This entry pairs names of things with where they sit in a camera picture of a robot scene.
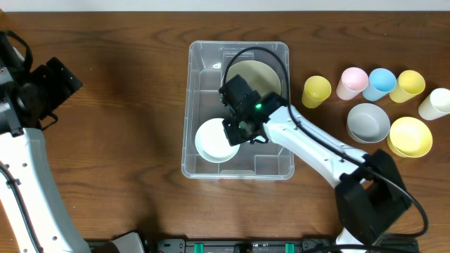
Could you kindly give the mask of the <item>clear plastic storage container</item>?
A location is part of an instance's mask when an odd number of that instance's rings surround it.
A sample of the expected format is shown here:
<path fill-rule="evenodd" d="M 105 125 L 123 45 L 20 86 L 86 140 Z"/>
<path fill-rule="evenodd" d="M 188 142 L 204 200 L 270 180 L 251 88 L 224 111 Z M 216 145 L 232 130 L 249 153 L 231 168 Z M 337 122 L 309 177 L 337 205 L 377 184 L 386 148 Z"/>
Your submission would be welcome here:
<path fill-rule="evenodd" d="M 295 171 L 294 155 L 275 143 L 244 143 L 224 163 L 203 159 L 195 148 L 198 128 L 207 120 L 230 117 L 219 88 L 232 72 L 229 63 L 256 60 L 267 64 L 285 88 L 289 49 L 281 41 L 194 41 L 189 48 L 181 170 L 190 179 L 286 180 Z"/>

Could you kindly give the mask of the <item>yellow bowl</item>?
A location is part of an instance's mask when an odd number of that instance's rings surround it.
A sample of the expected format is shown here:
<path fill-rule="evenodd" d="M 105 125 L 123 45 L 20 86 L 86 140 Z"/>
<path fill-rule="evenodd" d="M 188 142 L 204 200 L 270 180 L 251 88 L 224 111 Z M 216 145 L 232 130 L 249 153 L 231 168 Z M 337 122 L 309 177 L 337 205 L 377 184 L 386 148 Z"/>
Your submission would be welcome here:
<path fill-rule="evenodd" d="M 429 153 L 433 137 L 428 126 L 419 119 L 401 117 L 392 123 L 387 144 L 400 157 L 418 158 Z"/>

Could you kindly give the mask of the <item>beige bowl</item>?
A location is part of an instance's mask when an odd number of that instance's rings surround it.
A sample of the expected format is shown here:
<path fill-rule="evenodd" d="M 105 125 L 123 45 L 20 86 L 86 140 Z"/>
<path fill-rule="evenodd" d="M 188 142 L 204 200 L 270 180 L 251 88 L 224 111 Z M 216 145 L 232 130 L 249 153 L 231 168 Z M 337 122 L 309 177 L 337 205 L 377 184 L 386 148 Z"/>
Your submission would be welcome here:
<path fill-rule="evenodd" d="M 226 80 L 229 81 L 237 74 L 261 97 L 271 92 L 281 95 L 281 81 L 276 72 L 265 63 L 256 60 L 244 60 L 233 64 L 229 68 Z"/>

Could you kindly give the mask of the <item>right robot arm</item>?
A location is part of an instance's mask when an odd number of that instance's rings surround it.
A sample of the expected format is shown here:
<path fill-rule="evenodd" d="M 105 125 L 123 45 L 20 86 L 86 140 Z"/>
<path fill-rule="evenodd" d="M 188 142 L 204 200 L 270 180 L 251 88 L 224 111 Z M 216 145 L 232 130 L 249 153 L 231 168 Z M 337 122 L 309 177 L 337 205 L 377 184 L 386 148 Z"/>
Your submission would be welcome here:
<path fill-rule="evenodd" d="M 358 150 L 313 125 L 270 91 L 252 89 L 236 75 L 220 89 L 231 116 L 222 124 L 230 145 L 272 142 L 294 153 L 334 188 L 344 231 L 338 242 L 372 245 L 411 206 L 392 157 Z"/>

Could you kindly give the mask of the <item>white bowl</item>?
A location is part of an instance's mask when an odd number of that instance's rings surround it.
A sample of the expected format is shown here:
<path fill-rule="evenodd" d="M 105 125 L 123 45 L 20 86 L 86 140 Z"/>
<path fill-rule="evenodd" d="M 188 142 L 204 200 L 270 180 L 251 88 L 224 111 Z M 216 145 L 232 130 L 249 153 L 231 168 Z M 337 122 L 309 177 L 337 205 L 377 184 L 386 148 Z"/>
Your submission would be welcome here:
<path fill-rule="evenodd" d="M 209 119 L 196 132 L 195 148 L 208 162 L 227 162 L 239 151 L 240 145 L 229 144 L 222 125 L 223 120 L 223 118 Z"/>

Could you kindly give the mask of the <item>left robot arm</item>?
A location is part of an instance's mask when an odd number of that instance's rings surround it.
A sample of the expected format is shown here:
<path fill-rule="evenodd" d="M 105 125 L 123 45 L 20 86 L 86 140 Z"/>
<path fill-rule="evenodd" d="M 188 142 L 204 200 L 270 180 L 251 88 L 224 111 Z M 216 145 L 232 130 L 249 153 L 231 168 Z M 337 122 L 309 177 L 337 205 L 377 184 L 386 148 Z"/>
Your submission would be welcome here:
<path fill-rule="evenodd" d="M 59 59 L 33 69 L 1 31 L 1 204 L 21 252 L 146 252 L 136 231 L 107 242 L 87 242 L 75 228 L 50 170 L 41 121 L 82 87 Z"/>

